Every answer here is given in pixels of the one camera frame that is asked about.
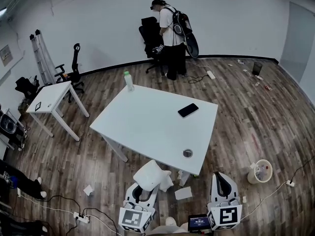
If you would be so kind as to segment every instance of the white t-shirt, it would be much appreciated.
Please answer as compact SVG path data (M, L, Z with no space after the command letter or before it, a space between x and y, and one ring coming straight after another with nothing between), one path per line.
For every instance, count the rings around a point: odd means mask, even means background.
M175 12L173 7L168 6L168 8ZM159 12L159 26L161 28L167 28L167 30L163 33L165 46L180 45L184 42L184 38L173 31L173 13L168 9L164 8Z

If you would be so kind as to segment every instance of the trash bin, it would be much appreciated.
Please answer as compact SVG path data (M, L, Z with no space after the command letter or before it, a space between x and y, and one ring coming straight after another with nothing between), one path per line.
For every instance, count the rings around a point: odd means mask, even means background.
M247 180L251 184L266 183L272 176L272 166L265 160L259 160L253 169L248 173Z
M254 62L254 66L252 68L252 74L258 76L260 74L261 68L262 68L262 64L258 62Z

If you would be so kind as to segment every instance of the gray door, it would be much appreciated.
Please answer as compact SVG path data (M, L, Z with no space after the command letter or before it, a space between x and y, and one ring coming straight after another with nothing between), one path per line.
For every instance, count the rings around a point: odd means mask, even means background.
M315 15L290 2L289 25L280 65L297 82L301 81L310 57L315 33Z

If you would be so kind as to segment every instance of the office chair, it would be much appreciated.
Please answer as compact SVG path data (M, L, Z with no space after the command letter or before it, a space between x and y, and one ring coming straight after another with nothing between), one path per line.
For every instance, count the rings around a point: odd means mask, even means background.
M65 77L64 74L64 64L57 66L55 69L60 68L61 72L55 74L55 77L60 76L61 77L61 82L65 82L65 81L71 81L72 87L74 90L79 91L81 93L84 93L84 90L82 88L78 88L79 85L84 86L84 83L81 81L81 74L79 73L78 70L78 54L80 51L80 44L75 44L73 49L74 49L74 54L73 54L73 61L72 61L72 73L68 73L67 77ZM71 93L69 93L69 99L68 102L71 103Z
M25 98L30 101L33 101L42 89L41 87L39 90L37 90L39 87L39 81L37 79L37 75L34 77L34 84L32 84L29 81L29 79L25 79L24 77L21 77L15 83L16 83L15 90L22 92Z
M160 66L161 75L164 75L163 64L165 61L165 54L164 52L159 54L153 52L153 48L163 45L163 38L159 34L161 29L159 23L157 23L157 19L155 17L143 18L141 21L142 26L139 27L139 31L143 37L144 44L146 45L144 51L146 52L148 58L153 58L154 62L154 65L146 70L146 73L148 73L152 68Z

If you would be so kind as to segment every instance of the mesh office chair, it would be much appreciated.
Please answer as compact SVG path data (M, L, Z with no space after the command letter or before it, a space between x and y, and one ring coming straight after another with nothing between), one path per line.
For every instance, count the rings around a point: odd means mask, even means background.
M163 38L159 34L161 30L159 23L155 17L143 18L141 19L142 26L139 27L140 34L143 37L144 44L146 45L144 51L148 58L153 58L153 65L146 70L149 72L154 67L160 66L161 75L164 75L163 64L165 61L165 54L162 51L159 54L153 52L153 48L163 45Z
M79 73L78 63L77 63L78 62L78 54L79 54L80 48L81 48L80 44L75 44L74 47L73 47L73 49L74 49L73 61L72 61L72 70L73 70L73 72L72 73L68 73L67 78L65 78L64 75L63 75L64 72L65 72L64 68L63 68L64 64L62 64L62 65L59 65L59 66L57 66L55 68L55 69L58 69L58 68L61 69L61 72L55 74L55 77L60 76L61 77L61 82L71 81L71 84L72 84L74 90L79 91L81 93L84 93L84 90L82 88L78 88L79 85L84 86L84 83L82 81L80 82L81 74ZM71 102L71 93L69 93L68 102L69 103Z

